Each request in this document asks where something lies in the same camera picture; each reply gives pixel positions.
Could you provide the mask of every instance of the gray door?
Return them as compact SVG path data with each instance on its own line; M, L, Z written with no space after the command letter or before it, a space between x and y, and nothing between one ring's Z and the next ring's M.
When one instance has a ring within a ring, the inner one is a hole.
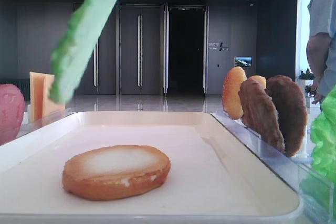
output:
M74 10L80 4L74 4ZM113 10L97 42L76 95L116 94L116 21Z
M120 92L160 94L159 7L120 7Z

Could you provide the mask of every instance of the pink ham slice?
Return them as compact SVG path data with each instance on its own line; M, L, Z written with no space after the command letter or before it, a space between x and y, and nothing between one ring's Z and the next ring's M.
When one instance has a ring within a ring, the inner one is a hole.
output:
M24 111L25 99L20 89L11 84L0 85L0 145L16 138Z

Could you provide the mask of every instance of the brown meat patty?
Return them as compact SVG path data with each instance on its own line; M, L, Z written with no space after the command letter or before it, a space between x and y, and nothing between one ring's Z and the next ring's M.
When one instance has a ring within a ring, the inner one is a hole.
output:
M241 84L238 94L244 112L242 122L283 153L284 137L279 129L277 111L264 87L259 82L249 79Z
M278 111L278 123L285 138L285 154L294 156L300 150L307 125L307 109L300 87L286 76L267 80L266 93Z

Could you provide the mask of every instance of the potted plant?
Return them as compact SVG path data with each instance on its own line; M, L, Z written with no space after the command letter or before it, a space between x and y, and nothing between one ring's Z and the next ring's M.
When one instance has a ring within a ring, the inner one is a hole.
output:
M307 68L306 71L301 70L299 75L299 86L303 93L305 93L305 87L307 85L312 85L315 79L314 74Z
M312 102L314 101L314 97L316 95L316 91L312 91L311 90L312 85L306 85L304 88L304 92L306 94L306 106L308 108L319 108L320 104L312 104Z

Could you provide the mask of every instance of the small screen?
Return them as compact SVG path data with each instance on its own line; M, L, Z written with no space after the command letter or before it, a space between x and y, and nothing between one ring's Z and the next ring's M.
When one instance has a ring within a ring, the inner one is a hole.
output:
M235 57L235 67L252 67L252 57Z

